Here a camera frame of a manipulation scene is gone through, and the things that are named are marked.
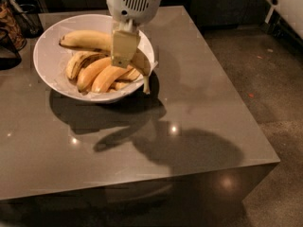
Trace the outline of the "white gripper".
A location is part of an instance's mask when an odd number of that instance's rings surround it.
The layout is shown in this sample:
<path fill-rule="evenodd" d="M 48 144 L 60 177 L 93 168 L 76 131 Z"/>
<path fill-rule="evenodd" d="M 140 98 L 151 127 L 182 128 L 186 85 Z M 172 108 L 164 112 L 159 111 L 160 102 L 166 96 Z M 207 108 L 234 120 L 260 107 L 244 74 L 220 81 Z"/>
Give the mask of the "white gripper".
<path fill-rule="evenodd" d="M 161 0 L 106 0 L 106 3 L 115 20 L 112 29 L 112 65 L 126 68 L 140 43 L 137 26 L 153 19 Z"/>

